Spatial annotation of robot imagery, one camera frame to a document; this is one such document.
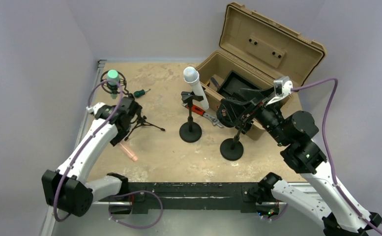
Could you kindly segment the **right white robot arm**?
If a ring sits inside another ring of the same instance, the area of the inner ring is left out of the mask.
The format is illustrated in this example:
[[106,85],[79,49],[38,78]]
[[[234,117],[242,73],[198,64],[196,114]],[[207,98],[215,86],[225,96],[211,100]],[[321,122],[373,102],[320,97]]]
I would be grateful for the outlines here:
[[314,199],[280,176],[269,173],[260,181],[259,196],[264,200],[282,200],[317,223],[327,236],[364,236],[382,223],[378,213],[370,212],[349,193],[337,177],[333,161],[313,141],[318,127],[312,115],[297,111],[287,118],[278,102],[292,93],[291,89],[276,91],[242,89],[240,99],[224,98],[217,115],[224,125],[242,128],[257,119],[268,134],[283,148],[285,163],[301,175],[319,194]]

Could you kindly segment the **round base clip stand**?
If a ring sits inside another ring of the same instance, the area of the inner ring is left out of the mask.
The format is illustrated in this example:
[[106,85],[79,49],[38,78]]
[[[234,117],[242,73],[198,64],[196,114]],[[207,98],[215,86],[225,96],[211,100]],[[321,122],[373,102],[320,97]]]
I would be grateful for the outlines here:
[[181,99],[183,103],[186,103],[188,106],[188,121],[184,123],[180,129],[179,129],[179,135],[181,139],[187,143],[194,143],[198,141],[202,136],[202,129],[201,127],[193,121],[192,117],[192,108],[193,108],[193,101],[202,101],[203,97],[195,95],[193,92],[181,92]]

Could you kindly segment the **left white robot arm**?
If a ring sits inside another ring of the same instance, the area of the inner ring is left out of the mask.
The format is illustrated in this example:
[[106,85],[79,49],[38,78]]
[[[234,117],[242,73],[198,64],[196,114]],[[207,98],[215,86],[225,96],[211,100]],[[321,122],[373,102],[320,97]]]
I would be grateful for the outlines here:
[[141,106],[134,98],[124,97],[116,105],[99,102],[88,106],[94,117],[87,134],[72,154],[55,170],[46,170],[41,181],[47,205],[74,216],[83,216],[91,204],[112,196],[116,201],[128,197],[126,177],[107,174],[91,182],[87,178],[108,144],[116,146],[130,132]]

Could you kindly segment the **round base shock mount stand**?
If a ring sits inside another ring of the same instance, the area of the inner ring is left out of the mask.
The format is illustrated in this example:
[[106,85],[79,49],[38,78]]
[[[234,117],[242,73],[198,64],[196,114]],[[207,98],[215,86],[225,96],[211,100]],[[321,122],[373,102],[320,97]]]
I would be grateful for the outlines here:
[[244,147],[240,142],[240,135],[245,134],[248,130],[250,130],[252,124],[243,123],[241,121],[240,128],[236,128],[238,132],[234,135],[233,138],[225,139],[220,145],[220,153],[221,155],[229,160],[229,161],[237,161],[240,159],[244,153]]

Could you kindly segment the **white microphone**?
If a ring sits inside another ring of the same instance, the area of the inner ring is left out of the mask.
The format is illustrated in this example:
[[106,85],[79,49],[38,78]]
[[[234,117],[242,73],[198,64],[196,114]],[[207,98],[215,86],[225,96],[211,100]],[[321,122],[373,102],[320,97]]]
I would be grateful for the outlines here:
[[188,66],[183,71],[183,77],[185,82],[192,88],[192,91],[197,96],[202,96],[203,99],[200,102],[201,107],[203,110],[209,109],[209,103],[206,97],[206,94],[204,92],[204,89],[200,83],[200,74],[196,70],[196,68],[192,66]]

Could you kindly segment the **pink microphone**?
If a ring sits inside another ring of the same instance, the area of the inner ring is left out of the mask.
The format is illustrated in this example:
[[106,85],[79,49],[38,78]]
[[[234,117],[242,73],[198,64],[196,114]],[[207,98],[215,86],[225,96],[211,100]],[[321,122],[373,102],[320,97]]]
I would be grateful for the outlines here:
[[123,151],[123,153],[133,162],[136,162],[138,160],[136,153],[131,149],[131,147],[128,144],[120,143],[119,147]]

